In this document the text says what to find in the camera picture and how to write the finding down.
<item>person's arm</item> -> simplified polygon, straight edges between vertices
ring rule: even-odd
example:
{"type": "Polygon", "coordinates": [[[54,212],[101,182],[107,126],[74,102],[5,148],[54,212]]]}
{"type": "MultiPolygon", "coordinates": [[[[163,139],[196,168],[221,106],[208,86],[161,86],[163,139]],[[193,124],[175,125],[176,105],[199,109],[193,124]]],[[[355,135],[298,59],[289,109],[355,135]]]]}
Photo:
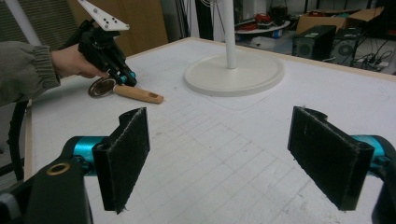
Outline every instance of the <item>person's arm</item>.
{"type": "Polygon", "coordinates": [[[107,77],[85,60],[77,45],[50,51],[47,46],[0,43],[0,106],[35,98],[71,75],[107,77]]]}

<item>white fan stand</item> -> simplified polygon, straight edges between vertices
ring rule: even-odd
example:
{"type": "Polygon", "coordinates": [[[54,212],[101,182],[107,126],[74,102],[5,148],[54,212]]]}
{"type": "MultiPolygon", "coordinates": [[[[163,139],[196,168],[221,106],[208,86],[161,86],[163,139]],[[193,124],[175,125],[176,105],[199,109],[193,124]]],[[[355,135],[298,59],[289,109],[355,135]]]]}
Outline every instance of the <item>white fan stand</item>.
{"type": "Polygon", "coordinates": [[[283,78],[284,64],[254,51],[235,53],[233,1],[222,2],[227,52],[192,64],[184,74],[187,86],[210,96],[244,96],[271,89],[283,78]]]}

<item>white table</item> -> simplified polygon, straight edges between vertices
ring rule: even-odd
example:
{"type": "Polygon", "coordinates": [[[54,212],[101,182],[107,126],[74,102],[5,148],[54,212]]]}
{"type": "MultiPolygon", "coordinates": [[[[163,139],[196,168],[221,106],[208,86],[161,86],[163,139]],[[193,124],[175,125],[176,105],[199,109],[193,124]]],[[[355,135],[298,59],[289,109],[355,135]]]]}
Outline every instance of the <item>white table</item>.
{"type": "Polygon", "coordinates": [[[151,151],[127,210],[104,211],[96,177],[85,177],[95,223],[371,223],[382,181],[367,176],[356,211],[338,211],[287,150],[292,108],[395,146],[396,78],[271,53],[286,73],[269,91],[220,98],[188,89],[188,66],[222,52],[221,43],[188,38],[129,57],[137,87],[162,94],[160,105],[92,99],[93,80],[63,80],[33,101],[27,174],[57,158],[69,138],[109,135],[120,114],[145,106],[151,151]]]}

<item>human hand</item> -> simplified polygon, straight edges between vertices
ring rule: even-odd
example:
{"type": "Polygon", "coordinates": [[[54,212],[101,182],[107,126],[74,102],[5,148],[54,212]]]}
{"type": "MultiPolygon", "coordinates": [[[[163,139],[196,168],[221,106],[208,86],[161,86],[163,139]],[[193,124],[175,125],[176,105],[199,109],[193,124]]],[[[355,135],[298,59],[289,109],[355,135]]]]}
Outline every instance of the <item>human hand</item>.
{"type": "Polygon", "coordinates": [[[84,55],[78,51],[78,44],[52,51],[50,55],[55,73],[61,77],[72,75],[87,78],[108,77],[106,72],[102,72],[85,59],[84,55]]]}

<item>metal spoon head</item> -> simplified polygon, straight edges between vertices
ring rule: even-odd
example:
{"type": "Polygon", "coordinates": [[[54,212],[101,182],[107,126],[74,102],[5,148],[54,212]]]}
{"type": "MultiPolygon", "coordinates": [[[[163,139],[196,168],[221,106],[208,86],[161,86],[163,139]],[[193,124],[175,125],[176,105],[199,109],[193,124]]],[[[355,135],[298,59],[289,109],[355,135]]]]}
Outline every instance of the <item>metal spoon head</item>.
{"type": "Polygon", "coordinates": [[[94,98],[106,96],[113,91],[115,85],[116,80],[113,78],[101,77],[91,84],[90,88],[88,89],[88,94],[94,98]]]}

